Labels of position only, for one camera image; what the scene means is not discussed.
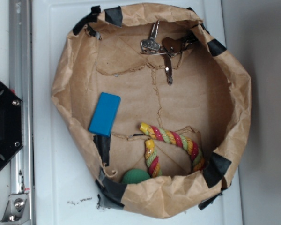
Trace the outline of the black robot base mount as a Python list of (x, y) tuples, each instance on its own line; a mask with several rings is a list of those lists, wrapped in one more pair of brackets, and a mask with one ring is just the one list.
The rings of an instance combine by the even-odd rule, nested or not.
[(22, 100), (0, 81), (0, 171), (22, 146)]

